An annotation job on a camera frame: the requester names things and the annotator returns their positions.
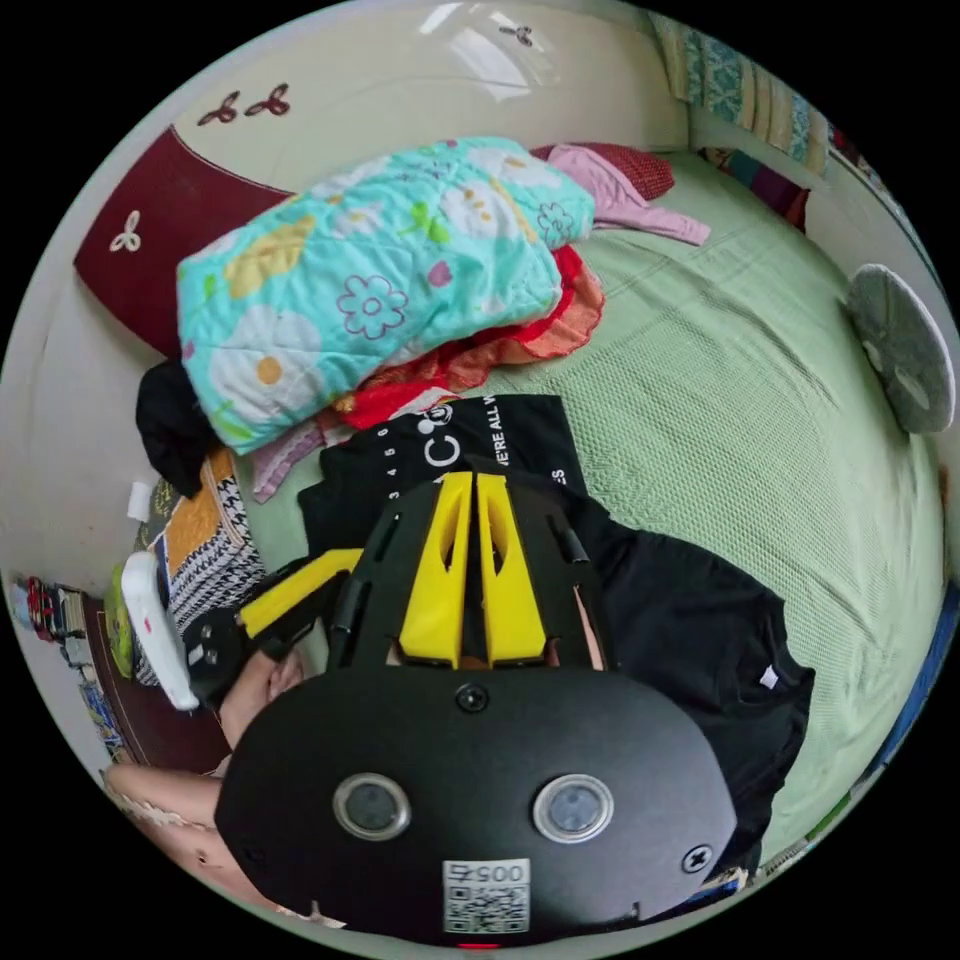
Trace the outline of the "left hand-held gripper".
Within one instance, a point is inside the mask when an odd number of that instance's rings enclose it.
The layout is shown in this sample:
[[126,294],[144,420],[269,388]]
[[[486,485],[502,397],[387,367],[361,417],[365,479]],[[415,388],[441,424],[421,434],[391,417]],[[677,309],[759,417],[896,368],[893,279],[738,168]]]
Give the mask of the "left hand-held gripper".
[[279,663],[317,624],[328,627],[345,584],[336,576],[352,573],[362,554],[362,548],[326,551],[242,607],[198,617],[184,643],[190,689],[200,703],[220,709],[254,654]]

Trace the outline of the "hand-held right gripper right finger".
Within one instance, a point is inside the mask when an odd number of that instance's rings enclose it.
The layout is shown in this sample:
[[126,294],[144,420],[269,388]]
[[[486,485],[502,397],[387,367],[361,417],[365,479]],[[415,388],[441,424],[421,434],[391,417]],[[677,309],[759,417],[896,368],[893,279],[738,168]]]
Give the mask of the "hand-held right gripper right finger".
[[506,478],[478,474],[476,506],[487,663],[539,662],[547,635]]

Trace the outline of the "person's left hand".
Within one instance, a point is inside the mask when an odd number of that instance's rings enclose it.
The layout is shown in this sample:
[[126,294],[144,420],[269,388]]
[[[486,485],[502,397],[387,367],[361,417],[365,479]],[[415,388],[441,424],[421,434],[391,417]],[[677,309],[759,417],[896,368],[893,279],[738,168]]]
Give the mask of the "person's left hand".
[[220,725],[230,750],[236,748],[248,726],[263,709],[303,679],[303,661],[297,650],[279,662],[262,652],[254,653],[219,710]]

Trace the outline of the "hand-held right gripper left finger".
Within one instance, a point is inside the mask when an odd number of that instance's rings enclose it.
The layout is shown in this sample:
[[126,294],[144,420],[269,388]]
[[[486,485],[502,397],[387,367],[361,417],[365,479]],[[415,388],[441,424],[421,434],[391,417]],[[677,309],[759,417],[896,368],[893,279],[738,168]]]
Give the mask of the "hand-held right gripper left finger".
[[449,473],[435,494],[398,643],[411,661],[459,667],[472,517],[473,475]]

